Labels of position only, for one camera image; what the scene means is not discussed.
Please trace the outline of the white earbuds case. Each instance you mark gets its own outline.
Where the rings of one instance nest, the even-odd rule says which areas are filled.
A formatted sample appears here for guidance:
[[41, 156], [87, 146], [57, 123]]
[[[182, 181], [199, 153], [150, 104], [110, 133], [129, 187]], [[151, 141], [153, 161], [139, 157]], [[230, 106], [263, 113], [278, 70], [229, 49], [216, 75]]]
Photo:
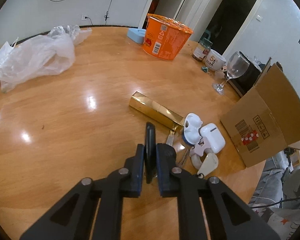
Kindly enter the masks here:
[[225, 146], [225, 139], [218, 127], [209, 123], [203, 126], [199, 131], [204, 145], [208, 145], [214, 154], [219, 153]]

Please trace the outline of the black smartphone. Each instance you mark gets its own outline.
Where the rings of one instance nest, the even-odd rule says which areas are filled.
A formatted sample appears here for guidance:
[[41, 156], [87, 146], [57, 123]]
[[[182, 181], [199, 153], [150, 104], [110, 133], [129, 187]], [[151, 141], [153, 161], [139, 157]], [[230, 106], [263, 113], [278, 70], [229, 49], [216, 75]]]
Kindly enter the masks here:
[[144, 161], [146, 183], [150, 184], [156, 173], [157, 151], [155, 139], [155, 126], [151, 122], [146, 123]]

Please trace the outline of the gold rectangular box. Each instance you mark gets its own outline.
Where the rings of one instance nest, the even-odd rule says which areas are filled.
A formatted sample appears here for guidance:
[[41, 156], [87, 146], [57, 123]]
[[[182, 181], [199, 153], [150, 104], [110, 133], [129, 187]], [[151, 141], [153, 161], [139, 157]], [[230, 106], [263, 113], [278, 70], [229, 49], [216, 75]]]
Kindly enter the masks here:
[[135, 92], [131, 96], [129, 106], [164, 125], [170, 130], [180, 131], [184, 126], [184, 117], [141, 94], [140, 92]]

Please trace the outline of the keys bunch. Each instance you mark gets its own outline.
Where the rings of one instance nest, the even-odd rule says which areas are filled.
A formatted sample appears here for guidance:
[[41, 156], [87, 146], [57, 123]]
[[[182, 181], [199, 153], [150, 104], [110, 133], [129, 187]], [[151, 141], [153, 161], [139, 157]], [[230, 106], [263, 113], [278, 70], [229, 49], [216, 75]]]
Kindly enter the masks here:
[[167, 140], [166, 144], [170, 147], [168, 152], [166, 153], [166, 159], [169, 168], [180, 168], [182, 169], [187, 162], [188, 159], [190, 159], [193, 167], [198, 171], [201, 164], [201, 153], [203, 153], [202, 150], [200, 150], [200, 142], [195, 145], [189, 145], [185, 142], [183, 137], [183, 129], [178, 131], [171, 130]]

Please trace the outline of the white earbud holder tray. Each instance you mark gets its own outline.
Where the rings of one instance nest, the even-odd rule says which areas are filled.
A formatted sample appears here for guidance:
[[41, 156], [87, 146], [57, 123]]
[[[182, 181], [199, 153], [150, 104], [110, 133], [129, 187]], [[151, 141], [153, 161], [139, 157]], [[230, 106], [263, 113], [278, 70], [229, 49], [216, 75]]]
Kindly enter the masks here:
[[201, 140], [200, 128], [203, 122], [200, 117], [194, 113], [189, 113], [184, 122], [183, 137], [189, 145], [198, 144]]

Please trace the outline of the open cardboard box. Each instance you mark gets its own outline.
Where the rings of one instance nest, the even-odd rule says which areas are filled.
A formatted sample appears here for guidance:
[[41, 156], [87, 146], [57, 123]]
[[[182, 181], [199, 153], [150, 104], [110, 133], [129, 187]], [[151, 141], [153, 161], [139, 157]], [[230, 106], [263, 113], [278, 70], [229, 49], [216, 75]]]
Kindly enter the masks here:
[[245, 166], [251, 167], [300, 141], [300, 98], [273, 64], [221, 123]]

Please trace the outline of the clear wine glass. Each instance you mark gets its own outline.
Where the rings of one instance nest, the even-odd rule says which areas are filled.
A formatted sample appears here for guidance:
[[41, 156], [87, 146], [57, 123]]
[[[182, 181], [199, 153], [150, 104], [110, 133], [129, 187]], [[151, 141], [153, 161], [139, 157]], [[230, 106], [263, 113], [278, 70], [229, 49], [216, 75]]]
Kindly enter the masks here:
[[224, 94], [224, 86], [225, 84], [231, 80], [241, 77], [249, 68], [250, 62], [248, 61], [247, 57], [241, 51], [236, 51], [229, 59], [226, 65], [226, 77], [225, 80], [220, 83], [214, 83], [212, 86], [214, 90], [220, 94]]

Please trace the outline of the white ceramic mug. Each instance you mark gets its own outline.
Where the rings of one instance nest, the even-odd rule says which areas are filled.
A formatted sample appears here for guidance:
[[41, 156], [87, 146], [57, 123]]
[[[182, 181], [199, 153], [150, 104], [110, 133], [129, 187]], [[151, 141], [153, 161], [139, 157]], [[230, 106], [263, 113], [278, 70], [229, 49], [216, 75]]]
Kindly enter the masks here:
[[226, 65], [226, 59], [220, 53], [211, 49], [204, 63], [207, 68], [215, 72]]

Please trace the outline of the crumpled clear plastic bag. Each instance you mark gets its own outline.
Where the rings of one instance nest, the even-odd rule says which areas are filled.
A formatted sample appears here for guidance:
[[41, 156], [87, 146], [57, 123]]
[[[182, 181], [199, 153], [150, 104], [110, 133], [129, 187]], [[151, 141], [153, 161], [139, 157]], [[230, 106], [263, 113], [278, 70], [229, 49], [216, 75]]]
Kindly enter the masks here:
[[0, 65], [0, 86], [3, 92], [14, 89], [28, 80], [59, 75], [75, 61], [75, 46], [86, 40], [91, 28], [77, 25], [60, 25], [46, 35], [37, 35], [15, 45]]

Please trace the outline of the green-lidded glass jar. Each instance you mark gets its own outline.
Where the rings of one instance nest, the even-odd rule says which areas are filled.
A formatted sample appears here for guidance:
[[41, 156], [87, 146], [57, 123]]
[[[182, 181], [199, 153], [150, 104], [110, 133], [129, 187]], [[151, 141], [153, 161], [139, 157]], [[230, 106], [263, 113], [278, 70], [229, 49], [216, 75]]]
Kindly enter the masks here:
[[210, 52], [212, 42], [207, 38], [202, 38], [193, 51], [192, 57], [199, 62], [202, 62]]

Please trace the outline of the orange instant noodle bucket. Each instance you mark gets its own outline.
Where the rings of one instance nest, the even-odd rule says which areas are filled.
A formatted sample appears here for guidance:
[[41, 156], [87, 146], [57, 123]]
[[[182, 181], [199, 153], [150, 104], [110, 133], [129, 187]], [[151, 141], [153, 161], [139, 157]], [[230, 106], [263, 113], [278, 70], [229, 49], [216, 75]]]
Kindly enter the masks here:
[[156, 14], [147, 14], [143, 51], [161, 60], [172, 61], [193, 30], [185, 24]]

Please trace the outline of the light blue tissue box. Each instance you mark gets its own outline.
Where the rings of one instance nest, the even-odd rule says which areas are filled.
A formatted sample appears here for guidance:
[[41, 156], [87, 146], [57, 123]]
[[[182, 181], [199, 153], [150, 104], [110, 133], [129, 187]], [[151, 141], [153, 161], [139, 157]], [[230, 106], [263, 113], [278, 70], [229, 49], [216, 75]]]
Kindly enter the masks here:
[[129, 28], [127, 32], [127, 37], [137, 44], [143, 44], [145, 40], [145, 34], [145, 29]]

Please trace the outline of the cream heart-shaped keychain tag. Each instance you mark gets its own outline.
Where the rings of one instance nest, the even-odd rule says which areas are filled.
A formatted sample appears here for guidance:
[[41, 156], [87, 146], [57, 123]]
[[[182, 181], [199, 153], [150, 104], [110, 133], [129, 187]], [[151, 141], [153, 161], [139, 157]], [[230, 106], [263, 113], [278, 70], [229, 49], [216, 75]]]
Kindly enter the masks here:
[[204, 178], [208, 174], [213, 172], [217, 167], [218, 167], [217, 155], [214, 153], [208, 153], [197, 172], [197, 176], [199, 178]]

